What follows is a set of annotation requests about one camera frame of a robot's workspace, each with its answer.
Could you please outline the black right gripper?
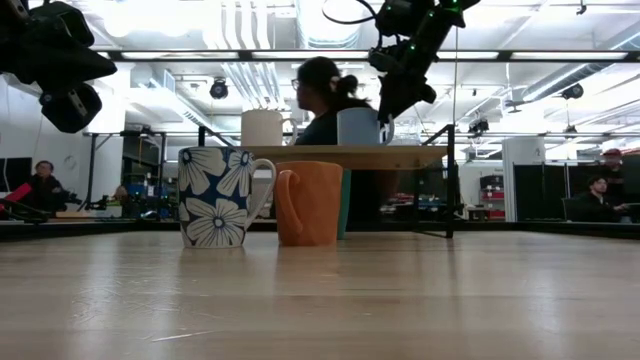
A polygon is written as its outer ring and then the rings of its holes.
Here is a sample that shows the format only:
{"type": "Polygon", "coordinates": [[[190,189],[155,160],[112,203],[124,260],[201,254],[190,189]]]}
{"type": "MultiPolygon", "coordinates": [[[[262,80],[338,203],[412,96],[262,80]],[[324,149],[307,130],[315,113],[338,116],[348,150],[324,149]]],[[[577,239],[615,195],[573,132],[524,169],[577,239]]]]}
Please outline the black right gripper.
{"type": "Polygon", "coordinates": [[[395,135],[395,121],[407,109],[419,102],[433,104],[436,91],[427,83],[424,75],[388,73],[379,77],[380,104],[378,117],[384,136],[395,135]]]}

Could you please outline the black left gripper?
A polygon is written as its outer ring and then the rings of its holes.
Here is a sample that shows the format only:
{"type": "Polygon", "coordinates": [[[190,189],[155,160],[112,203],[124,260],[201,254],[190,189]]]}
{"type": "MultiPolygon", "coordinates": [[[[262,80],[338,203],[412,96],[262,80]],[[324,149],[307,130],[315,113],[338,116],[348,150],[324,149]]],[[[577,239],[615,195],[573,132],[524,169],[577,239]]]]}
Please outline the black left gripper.
{"type": "Polygon", "coordinates": [[[0,72],[41,88],[41,113],[61,132],[85,128],[102,109],[90,80],[113,75],[111,60],[78,44],[0,44],[0,72]]]}

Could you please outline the light blue ribbed mug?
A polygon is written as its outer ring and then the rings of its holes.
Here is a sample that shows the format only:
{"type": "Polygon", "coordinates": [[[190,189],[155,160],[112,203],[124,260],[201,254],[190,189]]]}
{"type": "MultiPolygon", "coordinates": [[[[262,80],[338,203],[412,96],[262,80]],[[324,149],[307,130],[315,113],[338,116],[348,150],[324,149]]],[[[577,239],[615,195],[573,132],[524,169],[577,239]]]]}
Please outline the light blue ribbed mug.
{"type": "Polygon", "coordinates": [[[381,132],[378,112],[372,108],[355,107],[337,113],[337,143],[347,146],[388,145],[393,136],[381,132]]]}

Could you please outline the green handleless cup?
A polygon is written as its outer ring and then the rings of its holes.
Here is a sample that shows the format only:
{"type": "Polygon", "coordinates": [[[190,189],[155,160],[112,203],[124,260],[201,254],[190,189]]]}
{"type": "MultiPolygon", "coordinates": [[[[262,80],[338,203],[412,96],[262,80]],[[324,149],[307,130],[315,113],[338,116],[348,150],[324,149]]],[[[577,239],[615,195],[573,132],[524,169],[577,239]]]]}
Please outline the green handleless cup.
{"type": "Polygon", "coordinates": [[[344,169],[341,184],[340,211],[338,217],[337,239],[343,240],[348,223],[351,190],[351,170],[344,169]]]}

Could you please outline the orange faceted mug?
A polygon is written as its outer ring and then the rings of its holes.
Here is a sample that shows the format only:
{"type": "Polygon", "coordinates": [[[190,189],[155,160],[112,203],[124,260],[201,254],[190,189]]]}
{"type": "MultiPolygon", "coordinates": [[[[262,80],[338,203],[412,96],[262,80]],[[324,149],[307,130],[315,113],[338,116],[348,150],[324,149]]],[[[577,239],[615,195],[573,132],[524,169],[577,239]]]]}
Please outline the orange faceted mug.
{"type": "Polygon", "coordinates": [[[337,242],[343,168],[314,161],[276,165],[274,187],[281,246],[333,246],[337,242]]]}

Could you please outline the white ribbed mug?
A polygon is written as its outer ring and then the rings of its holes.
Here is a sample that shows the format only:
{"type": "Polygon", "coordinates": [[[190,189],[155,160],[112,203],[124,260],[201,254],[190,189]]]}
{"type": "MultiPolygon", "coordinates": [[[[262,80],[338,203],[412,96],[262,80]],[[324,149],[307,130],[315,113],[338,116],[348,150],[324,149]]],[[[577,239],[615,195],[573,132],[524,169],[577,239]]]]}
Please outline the white ribbed mug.
{"type": "Polygon", "coordinates": [[[248,110],[241,115],[240,145],[282,146],[284,144],[283,125],[289,122],[292,126],[288,145],[297,140],[298,127],[294,119],[284,118],[280,112],[273,110],[248,110]]]}

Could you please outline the blue white floral mug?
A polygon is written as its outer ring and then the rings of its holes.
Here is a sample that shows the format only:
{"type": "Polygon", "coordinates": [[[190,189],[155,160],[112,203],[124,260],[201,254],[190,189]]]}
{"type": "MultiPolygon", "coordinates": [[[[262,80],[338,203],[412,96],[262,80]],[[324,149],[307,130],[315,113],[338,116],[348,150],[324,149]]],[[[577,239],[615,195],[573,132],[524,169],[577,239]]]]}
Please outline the blue white floral mug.
{"type": "Polygon", "coordinates": [[[273,193],[276,166],[242,148],[189,147],[179,151],[178,212],[184,246],[241,247],[250,225],[273,193]],[[266,193],[251,206],[258,168],[271,171],[266,193]]]}

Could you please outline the wooden shelf with black legs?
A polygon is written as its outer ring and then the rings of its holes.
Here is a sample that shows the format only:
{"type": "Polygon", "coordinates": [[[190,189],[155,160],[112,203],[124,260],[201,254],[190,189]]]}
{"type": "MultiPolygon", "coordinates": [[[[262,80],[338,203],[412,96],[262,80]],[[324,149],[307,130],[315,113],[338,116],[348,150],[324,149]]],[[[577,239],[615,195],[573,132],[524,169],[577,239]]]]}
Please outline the wooden shelf with black legs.
{"type": "Polygon", "coordinates": [[[455,129],[446,125],[419,146],[247,146],[258,158],[274,163],[320,161],[338,164],[350,170],[411,171],[414,180],[412,216],[396,224],[355,222],[348,231],[413,231],[451,239],[455,231],[458,170],[455,164],[455,129]],[[433,163],[447,160],[447,202],[444,221],[423,225],[419,220],[419,181],[422,171],[433,163]]]}

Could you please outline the red storage shelf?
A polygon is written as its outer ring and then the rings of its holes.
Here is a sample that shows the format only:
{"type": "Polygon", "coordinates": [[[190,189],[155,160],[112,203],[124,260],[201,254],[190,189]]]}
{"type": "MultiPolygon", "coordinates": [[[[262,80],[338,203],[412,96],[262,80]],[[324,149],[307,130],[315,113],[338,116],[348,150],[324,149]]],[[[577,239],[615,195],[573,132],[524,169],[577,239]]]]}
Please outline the red storage shelf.
{"type": "Polygon", "coordinates": [[[502,175],[487,175],[480,178],[480,204],[490,221],[502,221],[506,217],[505,188],[502,175]]]}

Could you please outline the person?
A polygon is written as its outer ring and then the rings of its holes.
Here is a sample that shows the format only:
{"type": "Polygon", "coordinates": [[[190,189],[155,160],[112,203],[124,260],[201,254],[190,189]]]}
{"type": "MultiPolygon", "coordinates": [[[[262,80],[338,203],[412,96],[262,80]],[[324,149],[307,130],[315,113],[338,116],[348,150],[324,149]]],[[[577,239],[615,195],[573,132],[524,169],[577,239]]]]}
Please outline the person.
{"type": "Polygon", "coordinates": [[[588,191],[574,198],[572,219],[578,222],[617,223],[629,206],[613,203],[606,192],[608,182],[603,177],[592,177],[588,181],[588,191]]]}
{"type": "Polygon", "coordinates": [[[611,148],[602,159],[607,201],[611,206],[624,207],[620,211],[622,222],[640,224],[640,155],[624,156],[620,149],[611,148]]]}
{"type": "Polygon", "coordinates": [[[28,181],[31,191],[23,198],[27,206],[50,213],[66,211],[67,192],[55,178],[54,166],[42,160],[35,165],[35,174],[28,181]]]}
{"type": "MultiPolygon", "coordinates": [[[[370,106],[366,99],[356,96],[358,79],[353,75],[343,76],[335,62],[326,57],[305,61],[297,69],[293,84],[298,107],[314,114],[314,119],[298,136],[298,145],[336,145],[338,112],[370,106]]],[[[348,223],[379,222],[380,208],[393,194],[397,183],[394,172],[353,171],[348,223]]]]}

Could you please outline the overhead light bar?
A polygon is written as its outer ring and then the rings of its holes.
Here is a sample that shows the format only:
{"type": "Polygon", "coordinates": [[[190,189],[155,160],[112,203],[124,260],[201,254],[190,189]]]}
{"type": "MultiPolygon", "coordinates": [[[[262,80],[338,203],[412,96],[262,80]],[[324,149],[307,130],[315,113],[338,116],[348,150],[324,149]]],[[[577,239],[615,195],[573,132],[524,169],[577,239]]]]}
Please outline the overhead light bar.
{"type": "MultiPolygon", "coordinates": [[[[324,56],[332,60],[366,62],[365,50],[102,50],[115,62],[300,62],[324,56]]],[[[640,51],[439,51],[437,62],[471,63],[640,63],[640,51]]]]}

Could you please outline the black monitor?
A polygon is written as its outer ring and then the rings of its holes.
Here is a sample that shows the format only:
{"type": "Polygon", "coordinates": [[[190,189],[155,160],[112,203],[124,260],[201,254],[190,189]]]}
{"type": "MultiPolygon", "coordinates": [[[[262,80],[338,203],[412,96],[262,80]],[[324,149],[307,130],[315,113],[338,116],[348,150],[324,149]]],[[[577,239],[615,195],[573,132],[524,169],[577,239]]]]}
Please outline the black monitor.
{"type": "Polygon", "coordinates": [[[0,193],[14,191],[31,175],[31,158],[0,158],[0,193]]]}

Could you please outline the red flat object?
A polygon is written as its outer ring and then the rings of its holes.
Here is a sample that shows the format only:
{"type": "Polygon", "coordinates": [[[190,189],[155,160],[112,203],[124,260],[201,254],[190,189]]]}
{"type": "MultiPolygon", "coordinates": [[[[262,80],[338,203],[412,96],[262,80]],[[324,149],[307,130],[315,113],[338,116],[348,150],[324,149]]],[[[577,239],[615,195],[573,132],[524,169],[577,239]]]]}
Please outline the red flat object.
{"type": "Polygon", "coordinates": [[[24,183],[4,198],[1,198],[0,205],[4,206],[18,203],[20,200],[28,196],[31,191],[32,187],[28,183],[24,183]]]}

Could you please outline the background black rig frame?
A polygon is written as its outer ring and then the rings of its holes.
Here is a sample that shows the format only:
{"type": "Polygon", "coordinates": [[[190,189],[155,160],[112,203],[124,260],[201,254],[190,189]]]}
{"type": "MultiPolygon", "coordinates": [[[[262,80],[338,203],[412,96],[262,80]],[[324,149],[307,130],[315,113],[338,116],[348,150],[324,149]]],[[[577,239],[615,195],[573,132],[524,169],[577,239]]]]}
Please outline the background black rig frame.
{"type": "Polygon", "coordinates": [[[124,146],[113,149],[108,148],[106,151],[107,157],[105,159],[99,159],[97,157],[99,149],[102,148],[106,143],[108,143],[112,138],[135,138],[139,141],[139,143],[142,143],[145,139],[148,139],[149,141],[155,140],[156,138],[160,139],[160,142],[157,145],[158,159],[155,162],[150,163],[150,166],[156,169],[156,174],[151,176],[151,178],[155,180],[154,194],[151,196],[151,198],[156,198],[156,204],[159,204],[159,201],[163,197],[163,193],[165,190],[163,177],[164,166],[167,162],[167,132],[123,130],[121,132],[89,132],[84,133],[84,136],[89,137],[91,141],[86,197],[80,204],[78,208],[79,211],[89,211],[93,209],[94,204],[100,203],[102,198],[106,195],[104,189],[109,190],[112,187],[111,183],[108,183],[105,186],[99,185],[98,188],[101,190],[101,193],[99,193],[100,198],[96,201],[93,200],[95,179],[98,179],[100,181],[114,180],[116,176],[116,166],[121,165],[122,159],[125,157],[124,146]]]}

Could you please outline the black partition wall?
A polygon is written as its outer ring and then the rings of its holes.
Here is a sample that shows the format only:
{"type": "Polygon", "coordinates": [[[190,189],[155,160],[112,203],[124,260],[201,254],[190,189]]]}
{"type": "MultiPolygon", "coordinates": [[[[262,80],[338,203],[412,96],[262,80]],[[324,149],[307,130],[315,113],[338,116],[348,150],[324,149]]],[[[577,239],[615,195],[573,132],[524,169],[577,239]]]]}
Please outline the black partition wall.
{"type": "Polygon", "coordinates": [[[516,165],[515,219],[578,222],[572,219],[574,198],[588,191],[590,178],[603,177],[602,168],[602,163],[516,165]]]}

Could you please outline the black aluminium table frame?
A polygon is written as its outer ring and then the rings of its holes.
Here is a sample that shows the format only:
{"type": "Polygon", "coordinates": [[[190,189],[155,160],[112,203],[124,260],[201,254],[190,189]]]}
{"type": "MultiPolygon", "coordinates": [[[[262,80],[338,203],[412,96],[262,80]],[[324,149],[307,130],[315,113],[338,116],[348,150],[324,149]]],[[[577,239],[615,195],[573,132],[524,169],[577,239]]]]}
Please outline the black aluminium table frame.
{"type": "MultiPolygon", "coordinates": [[[[132,232],[177,232],[177,222],[106,221],[50,222],[25,224],[0,222],[0,243],[59,237],[105,235],[132,232]]],[[[455,232],[537,232],[640,240],[640,224],[577,223],[577,222],[382,222],[359,223],[346,227],[348,232],[415,232],[443,237],[455,232]]]]}

